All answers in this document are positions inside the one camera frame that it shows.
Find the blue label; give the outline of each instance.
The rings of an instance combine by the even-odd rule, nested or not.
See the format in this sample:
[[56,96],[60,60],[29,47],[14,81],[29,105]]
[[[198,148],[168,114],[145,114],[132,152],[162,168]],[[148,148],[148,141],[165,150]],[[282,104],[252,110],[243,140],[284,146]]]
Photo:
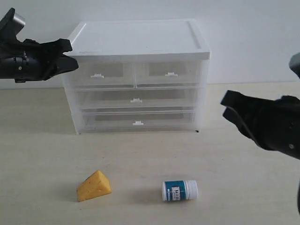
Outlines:
[[167,201],[180,201],[186,199],[186,189],[183,180],[165,182]]

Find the white plastic drawer cabinet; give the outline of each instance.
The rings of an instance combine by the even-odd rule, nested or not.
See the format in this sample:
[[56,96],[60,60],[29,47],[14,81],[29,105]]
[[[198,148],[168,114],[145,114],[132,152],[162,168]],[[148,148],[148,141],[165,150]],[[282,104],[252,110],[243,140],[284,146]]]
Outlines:
[[69,39],[78,134],[200,129],[210,50],[194,20],[81,22]]

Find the white wall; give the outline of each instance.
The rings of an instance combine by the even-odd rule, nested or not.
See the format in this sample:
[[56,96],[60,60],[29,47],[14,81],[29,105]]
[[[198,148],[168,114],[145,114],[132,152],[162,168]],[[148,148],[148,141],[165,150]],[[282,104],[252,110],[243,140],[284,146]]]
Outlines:
[[[0,17],[10,7],[26,18],[19,39],[39,42],[67,38],[81,20],[196,17],[212,49],[209,83],[297,80],[288,62],[300,52],[299,0],[2,0]],[[0,80],[0,88],[57,86],[59,76]]]
[[295,81],[299,0],[201,0],[197,16],[212,50],[209,83]]

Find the white table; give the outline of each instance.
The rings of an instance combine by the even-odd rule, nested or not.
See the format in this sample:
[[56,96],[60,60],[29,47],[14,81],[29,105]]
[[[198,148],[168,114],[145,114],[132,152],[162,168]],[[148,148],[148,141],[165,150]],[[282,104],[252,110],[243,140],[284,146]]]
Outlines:
[[[300,97],[298,83],[210,85],[200,133],[75,135],[63,89],[0,91],[3,225],[297,224],[300,161],[262,150],[222,118],[227,89]],[[112,194],[76,202],[95,170]],[[164,180],[195,179],[196,201],[165,203]]]

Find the cabinet lid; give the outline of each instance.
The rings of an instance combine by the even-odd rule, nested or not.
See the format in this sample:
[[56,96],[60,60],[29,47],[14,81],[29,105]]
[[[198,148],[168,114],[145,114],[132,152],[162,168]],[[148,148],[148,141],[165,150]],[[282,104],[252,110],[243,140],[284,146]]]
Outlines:
[[81,22],[69,36],[79,61],[207,60],[197,22],[184,20]]

